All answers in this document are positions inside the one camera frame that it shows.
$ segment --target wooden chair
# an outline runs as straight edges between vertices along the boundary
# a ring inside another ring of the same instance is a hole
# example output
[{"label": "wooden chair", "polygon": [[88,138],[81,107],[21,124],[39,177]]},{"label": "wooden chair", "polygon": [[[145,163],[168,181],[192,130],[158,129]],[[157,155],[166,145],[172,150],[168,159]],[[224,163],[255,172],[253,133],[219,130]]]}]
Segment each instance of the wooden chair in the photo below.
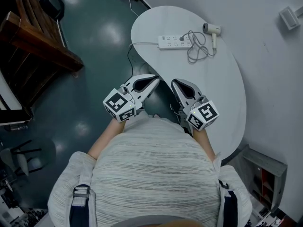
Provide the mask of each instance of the wooden chair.
[{"label": "wooden chair", "polygon": [[58,75],[82,66],[64,47],[58,24],[38,0],[0,1],[0,70],[28,114]]}]

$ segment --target forearm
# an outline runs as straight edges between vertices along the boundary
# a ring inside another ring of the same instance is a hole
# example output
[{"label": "forearm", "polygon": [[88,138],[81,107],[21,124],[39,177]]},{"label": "forearm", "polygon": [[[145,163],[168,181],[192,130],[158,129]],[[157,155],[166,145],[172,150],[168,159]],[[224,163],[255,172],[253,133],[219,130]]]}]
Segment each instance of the forearm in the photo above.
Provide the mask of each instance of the forearm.
[{"label": "forearm", "polygon": [[203,129],[201,131],[198,131],[194,129],[193,138],[198,142],[198,144],[203,148],[209,159],[213,162],[215,154],[209,142],[209,138],[207,136],[206,130]]},{"label": "forearm", "polygon": [[108,143],[115,137],[116,135],[123,132],[126,121],[119,123],[117,120],[112,119],[107,128],[101,134],[101,136],[97,139],[97,141],[90,148],[88,155],[98,159],[101,151],[108,145]]}]

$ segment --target person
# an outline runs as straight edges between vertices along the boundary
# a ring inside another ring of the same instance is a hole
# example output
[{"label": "person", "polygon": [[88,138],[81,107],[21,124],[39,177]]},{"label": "person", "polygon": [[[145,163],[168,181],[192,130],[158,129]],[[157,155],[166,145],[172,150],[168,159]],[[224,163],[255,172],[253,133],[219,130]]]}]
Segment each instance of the person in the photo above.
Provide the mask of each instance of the person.
[{"label": "person", "polygon": [[215,227],[219,178],[240,193],[244,226],[252,209],[249,194],[233,167],[220,164],[206,130],[194,129],[191,137],[180,125],[145,111],[121,123],[112,119],[87,154],[71,156],[53,187],[49,214],[56,227],[66,226],[72,191],[83,166],[91,166],[99,227],[159,226],[149,220],[163,216],[165,223],[177,221],[169,226]]}]

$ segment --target shelf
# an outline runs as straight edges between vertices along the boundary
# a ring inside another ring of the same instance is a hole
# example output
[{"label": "shelf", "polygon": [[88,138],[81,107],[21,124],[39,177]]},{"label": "shelf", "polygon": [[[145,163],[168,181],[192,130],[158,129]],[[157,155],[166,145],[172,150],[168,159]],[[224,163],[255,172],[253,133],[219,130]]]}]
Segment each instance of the shelf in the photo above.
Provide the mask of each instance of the shelf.
[{"label": "shelf", "polygon": [[255,150],[249,149],[243,153],[243,157],[260,168],[266,169],[271,174],[281,177],[287,169],[287,165],[273,158],[265,156]]},{"label": "shelf", "polygon": [[253,181],[250,184],[252,190],[256,191],[259,195],[262,195],[262,182],[259,178],[254,177]]},{"label": "shelf", "polygon": [[252,195],[255,199],[257,199],[258,201],[260,201],[260,194],[258,194],[255,190],[253,190],[253,191],[251,192],[251,195]]},{"label": "shelf", "polygon": [[263,198],[265,198],[271,204],[271,200],[268,195],[263,196]]},{"label": "shelf", "polygon": [[263,183],[263,186],[265,186],[267,189],[269,189],[272,192],[274,191],[267,181]]},{"label": "shelf", "polygon": [[268,209],[271,209],[271,203],[265,199],[263,196],[260,196],[260,202]]}]

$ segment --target white table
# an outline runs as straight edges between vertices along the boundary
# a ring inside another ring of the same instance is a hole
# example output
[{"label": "white table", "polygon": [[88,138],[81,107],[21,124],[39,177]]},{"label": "white table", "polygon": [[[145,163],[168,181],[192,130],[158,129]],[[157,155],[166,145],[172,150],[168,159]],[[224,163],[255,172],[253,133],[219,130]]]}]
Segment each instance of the white table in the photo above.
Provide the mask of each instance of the white table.
[{"label": "white table", "polygon": [[[160,35],[183,35],[189,30],[202,32],[204,23],[202,18],[185,9],[156,7],[136,19],[131,38],[133,43],[157,43]],[[211,36],[205,36],[206,46],[212,53]],[[169,86],[173,79],[186,79],[214,102],[220,117],[207,128],[207,133],[215,153],[221,152],[222,158],[231,155],[244,134],[246,98],[237,62],[223,39],[217,38],[218,52],[214,58],[208,57],[195,64],[188,63],[187,50],[160,51],[153,44],[135,44],[134,48]]]}]

